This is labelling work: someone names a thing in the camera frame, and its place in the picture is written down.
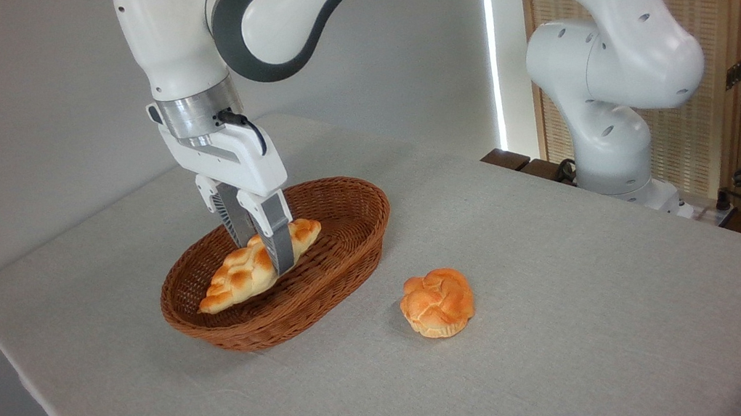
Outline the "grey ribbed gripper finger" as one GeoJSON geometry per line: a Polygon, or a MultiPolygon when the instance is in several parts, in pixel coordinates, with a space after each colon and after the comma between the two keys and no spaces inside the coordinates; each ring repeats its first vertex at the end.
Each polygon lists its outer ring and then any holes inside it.
{"type": "Polygon", "coordinates": [[[293,216],[283,191],[276,189],[270,195],[260,197],[242,189],[237,196],[240,206],[254,220],[277,276],[282,276],[296,263],[288,226],[293,216]]]}
{"type": "Polygon", "coordinates": [[[238,200],[239,189],[201,174],[195,177],[195,184],[205,205],[220,218],[232,241],[239,248],[246,247],[256,234],[256,229],[251,223],[250,214],[238,200]]]}

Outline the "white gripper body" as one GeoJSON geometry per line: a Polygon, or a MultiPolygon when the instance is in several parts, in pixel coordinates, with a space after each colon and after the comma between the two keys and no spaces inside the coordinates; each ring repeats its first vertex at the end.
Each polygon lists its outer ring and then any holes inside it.
{"type": "Polygon", "coordinates": [[[227,124],[208,135],[189,138],[185,145],[159,126],[172,157],[188,171],[222,183],[268,196],[286,182],[282,158],[265,130],[258,126],[227,124]]]}

